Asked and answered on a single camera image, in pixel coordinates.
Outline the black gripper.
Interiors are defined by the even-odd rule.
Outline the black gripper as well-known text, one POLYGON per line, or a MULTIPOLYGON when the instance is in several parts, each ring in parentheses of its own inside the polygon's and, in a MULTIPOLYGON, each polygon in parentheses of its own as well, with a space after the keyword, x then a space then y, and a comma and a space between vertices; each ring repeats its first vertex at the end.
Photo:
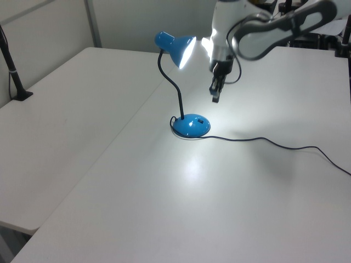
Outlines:
POLYGON ((209 70, 210 72, 212 72, 213 77, 209 91, 212 95, 212 102, 219 102, 220 94, 225 85, 226 77, 232 71, 232 68, 233 60, 219 61, 215 59, 210 59, 209 70))

